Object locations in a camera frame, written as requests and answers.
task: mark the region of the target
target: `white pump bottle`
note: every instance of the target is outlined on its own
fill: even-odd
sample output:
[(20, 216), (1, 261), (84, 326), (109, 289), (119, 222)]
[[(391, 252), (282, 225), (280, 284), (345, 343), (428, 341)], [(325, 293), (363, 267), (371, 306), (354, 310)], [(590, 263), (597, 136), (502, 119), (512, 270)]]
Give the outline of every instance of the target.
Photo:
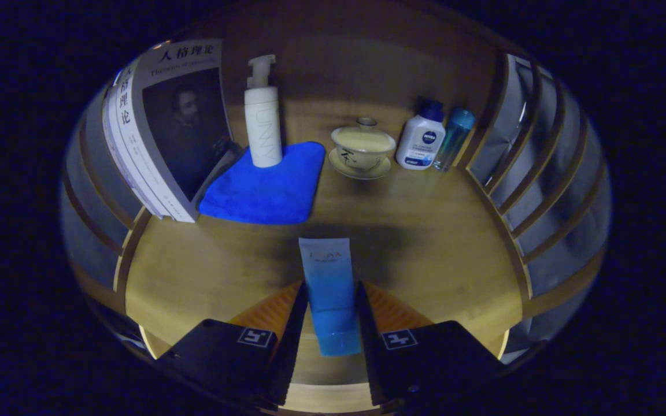
[(277, 61), (274, 55), (263, 55), (248, 61), (253, 76), (246, 90), (246, 129), (251, 160), (257, 168), (270, 168), (282, 161), (279, 132), (279, 98), (277, 87), (269, 86), (269, 68)]

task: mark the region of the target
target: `saucer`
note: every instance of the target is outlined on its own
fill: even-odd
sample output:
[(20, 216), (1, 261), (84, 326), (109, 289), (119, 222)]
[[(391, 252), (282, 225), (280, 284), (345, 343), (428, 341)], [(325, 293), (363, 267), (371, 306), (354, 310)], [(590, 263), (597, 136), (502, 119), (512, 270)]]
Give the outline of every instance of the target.
[(363, 181), (383, 177), (389, 172), (389, 169), (392, 168), (392, 163), (390, 163), (389, 158), (385, 157), (382, 163), (377, 166), (377, 168), (370, 169), (366, 172), (360, 172), (359, 170), (350, 168), (349, 166), (343, 164), (341, 158), (338, 157), (338, 152), (336, 152), (335, 149), (328, 153), (328, 160), (330, 161), (331, 165), (333, 165), (333, 169), (336, 169), (338, 173), (343, 174), (344, 176), (353, 177), (354, 179), (362, 179)]

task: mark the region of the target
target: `blue bottle cap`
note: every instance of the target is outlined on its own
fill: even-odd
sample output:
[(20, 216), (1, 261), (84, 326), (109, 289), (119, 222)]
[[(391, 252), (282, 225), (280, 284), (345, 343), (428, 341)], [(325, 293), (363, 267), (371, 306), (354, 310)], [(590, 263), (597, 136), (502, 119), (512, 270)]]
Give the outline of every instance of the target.
[(436, 100), (427, 100), (423, 107), (418, 111), (418, 116), (441, 123), (443, 121), (442, 102)]
[(449, 118), (449, 124), (457, 124), (457, 126), (470, 130), (474, 126), (474, 115), (463, 108), (455, 108)]

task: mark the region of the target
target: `blue towel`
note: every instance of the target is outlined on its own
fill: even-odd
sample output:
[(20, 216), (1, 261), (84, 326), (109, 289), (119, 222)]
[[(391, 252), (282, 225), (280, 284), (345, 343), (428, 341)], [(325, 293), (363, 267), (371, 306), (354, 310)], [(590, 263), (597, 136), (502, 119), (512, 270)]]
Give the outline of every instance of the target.
[(251, 224), (299, 224), (309, 218), (325, 147), (287, 146), (282, 161), (257, 168), (246, 153), (209, 185), (199, 205), (206, 216)]

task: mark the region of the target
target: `book spine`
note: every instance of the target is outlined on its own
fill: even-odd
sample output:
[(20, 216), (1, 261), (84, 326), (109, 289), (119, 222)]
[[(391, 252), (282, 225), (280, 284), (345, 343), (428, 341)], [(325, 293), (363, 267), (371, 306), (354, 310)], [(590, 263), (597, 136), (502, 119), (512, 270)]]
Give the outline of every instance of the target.
[(153, 195), (158, 198), (159, 203), (166, 208), (168, 215), (172, 216), (176, 221), (182, 222), (195, 222), (195, 218), (178, 200), (174, 192), (169, 189), (166, 180), (161, 176), (156, 168), (156, 163), (150, 156), (146, 149), (145, 142), (143, 142), (143, 135), (140, 134), (138, 123), (135, 117), (133, 103), (133, 85), (132, 81), (135, 77), (138, 61), (132, 68), (128, 69), (127, 78), (122, 82), (120, 93), (117, 97), (121, 108), (117, 114), (118, 129), (120, 131), (120, 138), (123, 140), (125, 147), (129, 152), (129, 157), (137, 167), (142, 179), (145, 180), (148, 187), (150, 187)]
[(130, 186), (135, 197), (146, 206), (151, 214), (163, 218), (163, 216), (169, 215), (169, 211), (160, 204), (158, 198), (153, 195), (150, 187), (148, 187), (145, 180), (142, 179), (137, 166), (135, 166), (130, 158), (129, 150), (120, 137), (119, 129), (116, 128), (116, 126), (119, 125), (120, 81), (121, 79), (116, 79), (116, 84), (109, 90), (108, 97), (105, 98), (103, 105), (102, 122), (104, 137), (108, 143), (109, 153), (111, 153), (114, 163), (118, 166), (120, 173)]

